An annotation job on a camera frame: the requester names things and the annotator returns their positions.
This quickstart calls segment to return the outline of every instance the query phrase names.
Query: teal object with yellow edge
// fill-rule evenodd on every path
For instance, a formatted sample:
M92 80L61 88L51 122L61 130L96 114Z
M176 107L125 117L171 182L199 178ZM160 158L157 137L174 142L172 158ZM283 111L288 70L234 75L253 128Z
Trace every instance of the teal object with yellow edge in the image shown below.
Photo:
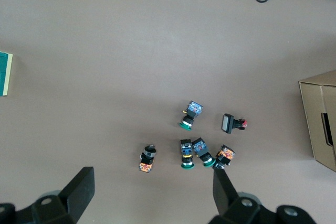
M11 75L12 54L0 52L0 96L8 93L9 76Z

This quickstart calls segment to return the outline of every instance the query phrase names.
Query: cardboard box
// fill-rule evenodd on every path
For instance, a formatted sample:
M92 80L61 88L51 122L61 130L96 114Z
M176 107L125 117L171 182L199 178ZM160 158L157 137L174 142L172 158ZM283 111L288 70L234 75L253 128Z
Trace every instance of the cardboard box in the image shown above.
M299 84L314 157L336 172L336 70Z

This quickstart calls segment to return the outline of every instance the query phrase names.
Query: gray floor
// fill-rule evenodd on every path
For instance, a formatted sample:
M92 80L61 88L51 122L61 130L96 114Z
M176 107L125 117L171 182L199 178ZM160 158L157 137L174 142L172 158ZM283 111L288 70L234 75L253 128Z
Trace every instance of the gray floor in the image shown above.
M212 170L180 168L182 138L213 154L270 210L336 219L336 173L313 159L298 81L336 69L336 0L0 0L0 199L18 209L94 166L79 223L207 223ZM178 126L190 100L204 112ZM223 113L244 116L225 134ZM150 174L138 171L157 146Z

